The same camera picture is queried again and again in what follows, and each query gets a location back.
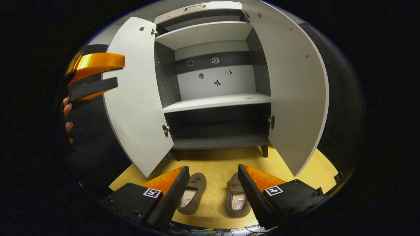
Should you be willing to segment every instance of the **wooden floor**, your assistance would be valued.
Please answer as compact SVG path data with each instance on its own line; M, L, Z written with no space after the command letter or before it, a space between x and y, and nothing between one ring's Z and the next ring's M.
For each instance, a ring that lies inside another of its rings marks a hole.
M205 228L236 228L258 224L252 210L243 218L229 218L223 207L227 199L226 182L238 171L240 163L258 168L285 181L297 178L315 189L322 187L324 193L335 185L334 176L338 173L318 150L296 177L272 146L268 148L267 158L263 157L260 147L206 151L178 150L175 155L181 156L181 161L164 158L148 179L183 165L189 166L190 175L196 172L203 173L207 179L207 189L197 212L193 215L183 215L176 211L172 220ZM140 185L148 179L136 166L131 165L109 187L116 191L128 182Z

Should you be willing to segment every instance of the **brown slipper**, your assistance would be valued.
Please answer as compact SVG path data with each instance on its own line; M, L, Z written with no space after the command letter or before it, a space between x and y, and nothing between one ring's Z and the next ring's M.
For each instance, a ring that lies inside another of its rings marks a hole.
M241 218L251 211L251 205L245 195L238 173L234 174L228 181L228 200L226 201L226 211L229 217Z
M202 173L195 173L189 178L185 192L177 210L184 215L192 215L197 211L201 197L206 190L207 181Z

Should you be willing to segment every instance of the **slipper insole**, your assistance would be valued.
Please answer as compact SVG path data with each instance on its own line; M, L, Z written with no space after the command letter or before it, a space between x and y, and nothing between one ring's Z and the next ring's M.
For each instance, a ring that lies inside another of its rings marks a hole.
M244 208L245 199L247 197L245 196L245 193L243 194L234 194L232 199L232 209L233 210L240 210Z
M181 202L179 203L179 207L186 207L196 193L197 193L197 190L195 189L186 189L184 191L184 194L182 195Z

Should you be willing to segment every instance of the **white cabinet door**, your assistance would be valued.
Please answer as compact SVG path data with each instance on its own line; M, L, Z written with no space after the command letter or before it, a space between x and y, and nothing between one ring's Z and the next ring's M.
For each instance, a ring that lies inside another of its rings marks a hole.
M305 167L324 130L329 90L313 41L289 17L262 1L242 1L267 59L274 129L268 139L294 176Z
M155 71L156 24L131 17L118 30L107 52L125 55L125 67L103 73L118 78L118 87L104 93L108 118L120 145L147 177L172 148L160 103Z

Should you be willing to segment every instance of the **dark gray back panel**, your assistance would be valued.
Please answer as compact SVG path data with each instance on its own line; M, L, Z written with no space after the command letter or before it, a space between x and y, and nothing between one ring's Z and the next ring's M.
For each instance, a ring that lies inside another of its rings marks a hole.
M268 73L267 61L260 39L255 29L252 28L247 37L249 55L251 57L252 66L255 76L255 90L267 96L271 96L270 92L270 75Z
M215 10L205 10L192 12L183 16L175 17L170 20L167 20L163 23L158 24L159 27L166 28L168 26L178 24L184 21L190 21L197 18L211 17L211 16L240 16L240 19L243 19L243 12L236 9L215 9Z
M219 62L212 63L212 58L217 58ZM187 66L188 61L192 61L194 64L192 66ZM252 65L249 52L219 52L185 58L175 62L175 68L178 74L209 68L239 65Z
M155 42L155 69L162 108L181 101L178 76L175 70L175 53L158 42Z

